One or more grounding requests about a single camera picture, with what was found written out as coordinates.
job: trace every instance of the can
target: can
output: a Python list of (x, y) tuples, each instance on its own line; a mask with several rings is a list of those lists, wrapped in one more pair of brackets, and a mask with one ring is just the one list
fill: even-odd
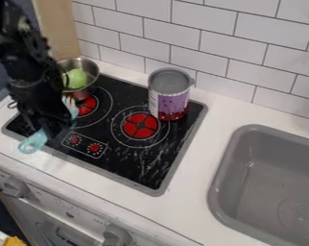
[(184, 71), (162, 68), (149, 76), (149, 111), (159, 120), (179, 120), (189, 112), (189, 93), (195, 81)]

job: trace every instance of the white countertop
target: white countertop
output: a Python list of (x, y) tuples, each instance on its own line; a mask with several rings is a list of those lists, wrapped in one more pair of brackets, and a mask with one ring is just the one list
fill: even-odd
[[(103, 73), (142, 85), (147, 75), (97, 61)], [(309, 138), (309, 120), (262, 108), (194, 88), (192, 99), (205, 103), (209, 112), (194, 137), (167, 191), (151, 197), (78, 165), (45, 152), (23, 155), (18, 141), (1, 133), (16, 110), (0, 109), (0, 153), (77, 186), (113, 204), (129, 209), (205, 246), (259, 246), (257, 240), (237, 233), (210, 213), (206, 196), (232, 133), (248, 124), (261, 124)]]

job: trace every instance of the can label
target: can label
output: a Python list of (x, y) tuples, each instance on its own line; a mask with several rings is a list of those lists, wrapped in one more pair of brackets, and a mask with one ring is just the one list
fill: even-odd
[(149, 88), (149, 111), (150, 113), (158, 118), (158, 113), (159, 113), (159, 94)]
[(180, 94), (162, 95), (149, 88), (150, 113), (160, 120), (178, 120), (188, 112), (189, 90)]

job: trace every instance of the toy stove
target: toy stove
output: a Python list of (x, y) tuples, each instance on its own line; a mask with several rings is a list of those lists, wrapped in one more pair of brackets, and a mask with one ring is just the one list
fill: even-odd
[[(47, 143), (55, 155), (154, 196), (165, 191), (206, 112), (190, 102), (181, 120), (158, 121), (148, 111), (145, 87), (104, 75), (74, 97), (76, 126)], [(18, 115), (6, 128), (31, 135), (26, 126)]]

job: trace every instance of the wooden panel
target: wooden panel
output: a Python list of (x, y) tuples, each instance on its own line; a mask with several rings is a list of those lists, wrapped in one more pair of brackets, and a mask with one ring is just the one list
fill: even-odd
[(72, 0), (33, 0), (42, 34), (57, 61), (81, 55), (72, 15)]

